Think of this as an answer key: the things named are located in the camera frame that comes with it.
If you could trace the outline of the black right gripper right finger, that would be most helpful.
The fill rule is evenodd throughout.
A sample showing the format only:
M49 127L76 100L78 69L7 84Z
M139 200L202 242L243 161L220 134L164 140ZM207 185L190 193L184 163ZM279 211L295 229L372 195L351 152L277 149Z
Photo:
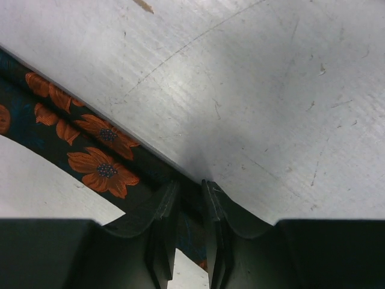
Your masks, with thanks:
M235 203L213 181L202 181L209 286L288 288L283 233Z

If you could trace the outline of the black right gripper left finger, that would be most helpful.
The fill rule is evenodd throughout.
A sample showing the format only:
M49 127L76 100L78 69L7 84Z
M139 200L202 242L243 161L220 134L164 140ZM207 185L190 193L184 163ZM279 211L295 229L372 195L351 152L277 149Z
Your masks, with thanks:
M170 181L131 212L105 225L113 235L108 288L167 288L173 278L180 184Z

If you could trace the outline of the dark floral orange tie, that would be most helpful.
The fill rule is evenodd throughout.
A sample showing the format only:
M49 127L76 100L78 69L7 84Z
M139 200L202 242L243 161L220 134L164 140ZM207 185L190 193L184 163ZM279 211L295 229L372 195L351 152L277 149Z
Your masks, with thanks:
M124 212L169 181L181 189L176 246L207 269L200 186L83 102L1 52L1 134Z

